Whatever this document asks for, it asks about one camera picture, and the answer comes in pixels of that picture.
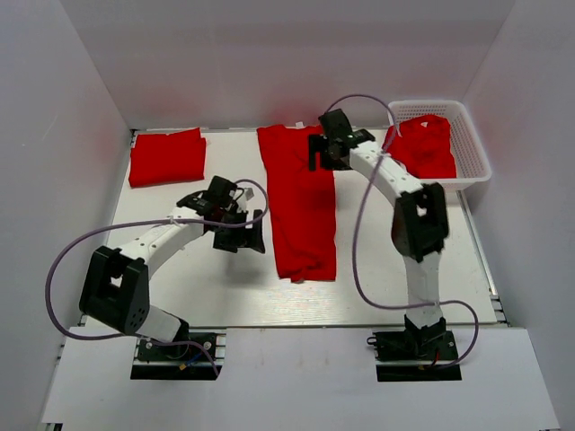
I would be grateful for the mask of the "folded red t shirt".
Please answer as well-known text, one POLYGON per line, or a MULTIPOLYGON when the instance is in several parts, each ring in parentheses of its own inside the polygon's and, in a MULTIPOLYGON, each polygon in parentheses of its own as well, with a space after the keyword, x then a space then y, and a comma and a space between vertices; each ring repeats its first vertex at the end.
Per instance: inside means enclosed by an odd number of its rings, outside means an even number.
POLYGON ((142 134, 130 151, 128 183, 144 188, 205 178, 207 141, 199 128, 142 134))

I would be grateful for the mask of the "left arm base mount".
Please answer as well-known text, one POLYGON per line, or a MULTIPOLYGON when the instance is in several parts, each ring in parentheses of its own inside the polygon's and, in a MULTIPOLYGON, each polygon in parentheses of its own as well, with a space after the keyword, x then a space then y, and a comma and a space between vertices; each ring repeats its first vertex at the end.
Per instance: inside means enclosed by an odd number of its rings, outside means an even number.
MULTIPOLYGON (((190 330, 189 339, 207 350, 220 372, 225 360, 226 333, 223 330, 190 330)), ((217 374, 199 347, 160 347, 150 339, 141 339, 135 348, 130 379, 213 382, 217 374)))

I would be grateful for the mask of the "red t shirts in basket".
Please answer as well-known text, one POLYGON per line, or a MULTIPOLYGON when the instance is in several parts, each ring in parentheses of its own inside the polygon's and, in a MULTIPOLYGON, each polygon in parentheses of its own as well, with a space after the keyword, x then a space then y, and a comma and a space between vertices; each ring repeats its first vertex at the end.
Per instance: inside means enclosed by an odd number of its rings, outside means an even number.
POLYGON ((428 114, 405 120, 391 139, 393 129, 385 136, 388 152, 406 170, 419 179, 454 179, 456 161, 451 152, 449 121, 428 114))

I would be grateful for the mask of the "red t shirt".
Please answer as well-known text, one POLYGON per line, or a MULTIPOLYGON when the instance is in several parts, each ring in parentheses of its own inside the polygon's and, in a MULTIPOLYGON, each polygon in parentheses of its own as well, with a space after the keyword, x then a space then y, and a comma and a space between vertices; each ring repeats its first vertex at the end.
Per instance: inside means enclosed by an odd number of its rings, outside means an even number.
POLYGON ((293 283, 331 282, 337 274, 334 176, 308 165, 308 138, 322 132, 320 126, 257 129, 276 269, 293 283))
POLYGON ((142 134, 130 151, 128 183, 144 188, 205 178, 207 141, 199 128, 142 134))

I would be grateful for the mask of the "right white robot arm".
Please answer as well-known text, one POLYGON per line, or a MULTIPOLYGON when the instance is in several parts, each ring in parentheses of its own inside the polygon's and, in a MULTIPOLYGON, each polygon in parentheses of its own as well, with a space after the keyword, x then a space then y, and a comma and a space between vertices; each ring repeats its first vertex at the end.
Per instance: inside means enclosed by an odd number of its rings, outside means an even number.
POLYGON ((407 280, 404 329, 377 332, 368 344, 381 362, 435 361, 447 343, 438 276, 449 234, 445 191, 409 174, 370 132, 353 129, 342 110, 327 111, 319 121, 322 134, 308 138, 310 170, 358 172, 394 210, 391 238, 407 280))

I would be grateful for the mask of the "white plastic basket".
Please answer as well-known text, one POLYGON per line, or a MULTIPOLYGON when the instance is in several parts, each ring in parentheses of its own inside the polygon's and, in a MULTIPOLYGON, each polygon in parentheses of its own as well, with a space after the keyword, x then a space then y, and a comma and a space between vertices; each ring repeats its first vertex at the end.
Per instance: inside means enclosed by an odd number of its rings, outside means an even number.
POLYGON ((446 191, 464 190, 475 183, 491 178, 491 166, 466 107, 453 100, 392 101, 389 107, 399 122, 423 115, 437 115, 449 122, 450 151, 454 156, 454 178, 424 179, 440 183, 446 191))

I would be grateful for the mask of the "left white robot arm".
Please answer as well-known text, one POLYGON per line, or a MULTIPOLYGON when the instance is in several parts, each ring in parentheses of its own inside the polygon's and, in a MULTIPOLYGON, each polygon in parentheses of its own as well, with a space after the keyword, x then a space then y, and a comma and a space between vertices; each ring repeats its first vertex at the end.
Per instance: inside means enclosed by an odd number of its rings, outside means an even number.
POLYGON ((216 250, 263 253, 268 210, 248 208, 259 187, 254 180, 215 176, 206 189, 178 200, 167 217, 147 222, 148 231, 136 239, 114 249, 101 246, 88 266, 80 311, 121 335, 158 342, 168 357, 184 356, 189 325, 150 303, 150 280, 177 252, 208 233, 216 250))

